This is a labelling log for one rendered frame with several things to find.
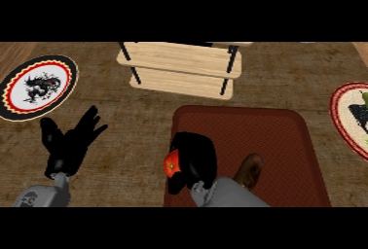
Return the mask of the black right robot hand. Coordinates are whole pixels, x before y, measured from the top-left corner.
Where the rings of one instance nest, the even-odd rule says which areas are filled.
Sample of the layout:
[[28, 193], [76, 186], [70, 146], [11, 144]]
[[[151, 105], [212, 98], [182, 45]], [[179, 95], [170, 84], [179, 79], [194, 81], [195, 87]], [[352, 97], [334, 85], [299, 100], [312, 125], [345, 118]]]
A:
[[170, 145], [170, 152], [179, 151], [181, 172], [169, 180], [169, 193], [176, 195], [184, 188], [203, 181], [210, 189], [218, 177], [218, 156], [212, 139], [192, 132], [178, 132]]

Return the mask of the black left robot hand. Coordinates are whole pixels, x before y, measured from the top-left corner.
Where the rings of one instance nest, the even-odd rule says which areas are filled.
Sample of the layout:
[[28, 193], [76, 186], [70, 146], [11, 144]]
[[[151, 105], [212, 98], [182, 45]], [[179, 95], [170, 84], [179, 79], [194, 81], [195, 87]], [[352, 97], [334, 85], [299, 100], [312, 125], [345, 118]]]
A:
[[42, 143], [49, 152], [45, 176], [56, 178], [58, 173], [74, 176], [83, 163], [87, 148], [108, 125], [98, 127], [98, 108], [90, 106], [77, 126], [62, 132], [51, 118], [40, 120]]

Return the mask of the red tomato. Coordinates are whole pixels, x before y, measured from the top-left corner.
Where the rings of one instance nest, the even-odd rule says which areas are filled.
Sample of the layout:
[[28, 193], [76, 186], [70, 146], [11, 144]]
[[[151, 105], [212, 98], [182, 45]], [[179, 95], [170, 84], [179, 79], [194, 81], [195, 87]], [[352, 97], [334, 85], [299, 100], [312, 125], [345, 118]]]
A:
[[166, 171], [169, 178], [172, 178], [175, 176], [175, 174], [182, 171], [178, 150], [172, 151], [164, 158], [164, 171]]

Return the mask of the dark red tray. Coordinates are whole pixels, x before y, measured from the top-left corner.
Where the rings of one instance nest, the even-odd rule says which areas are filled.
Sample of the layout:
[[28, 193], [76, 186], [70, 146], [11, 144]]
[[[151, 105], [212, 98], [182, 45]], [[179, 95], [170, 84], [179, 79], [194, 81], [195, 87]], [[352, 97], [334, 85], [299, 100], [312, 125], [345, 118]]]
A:
[[173, 116], [172, 132], [213, 140], [218, 175], [232, 177], [252, 153], [262, 156], [254, 194], [275, 207], [331, 205], [305, 119], [286, 109], [186, 105]]

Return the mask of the wooden tiered shelf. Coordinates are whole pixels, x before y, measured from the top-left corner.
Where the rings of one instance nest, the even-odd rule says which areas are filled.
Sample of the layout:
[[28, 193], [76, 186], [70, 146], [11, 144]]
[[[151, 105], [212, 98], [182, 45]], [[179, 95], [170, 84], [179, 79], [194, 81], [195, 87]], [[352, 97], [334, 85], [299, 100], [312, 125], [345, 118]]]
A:
[[132, 70], [132, 87], [229, 100], [234, 80], [241, 75], [238, 48], [252, 42], [223, 45], [220, 49], [167, 42], [121, 42], [117, 62]]

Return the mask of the brown rounded object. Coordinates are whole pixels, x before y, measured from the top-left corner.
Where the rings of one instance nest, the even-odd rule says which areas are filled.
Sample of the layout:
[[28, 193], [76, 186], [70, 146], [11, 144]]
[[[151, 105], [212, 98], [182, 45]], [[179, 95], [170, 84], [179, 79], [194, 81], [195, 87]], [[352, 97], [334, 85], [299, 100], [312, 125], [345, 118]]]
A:
[[262, 174], [262, 169], [263, 169], [262, 157], [257, 154], [249, 155], [241, 163], [234, 178], [234, 180], [249, 191], [253, 191], [256, 188]]

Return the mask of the black rimmed dragon plate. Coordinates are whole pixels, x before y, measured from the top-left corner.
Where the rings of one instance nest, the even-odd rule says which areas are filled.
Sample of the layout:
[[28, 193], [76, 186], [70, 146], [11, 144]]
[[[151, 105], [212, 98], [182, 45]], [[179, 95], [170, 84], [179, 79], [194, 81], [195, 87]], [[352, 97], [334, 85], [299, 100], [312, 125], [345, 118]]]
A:
[[79, 82], [79, 65], [59, 54], [22, 63], [0, 82], [0, 118], [11, 122], [34, 120], [68, 99]]

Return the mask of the red rimmed patterned plate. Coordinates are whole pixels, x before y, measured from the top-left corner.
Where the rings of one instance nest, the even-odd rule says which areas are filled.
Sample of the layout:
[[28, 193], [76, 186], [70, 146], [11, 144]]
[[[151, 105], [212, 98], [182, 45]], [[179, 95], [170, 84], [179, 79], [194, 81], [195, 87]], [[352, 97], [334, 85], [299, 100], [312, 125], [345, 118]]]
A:
[[345, 143], [368, 161], [368, 83], [352, 82], [334, 90], [330, 114]]

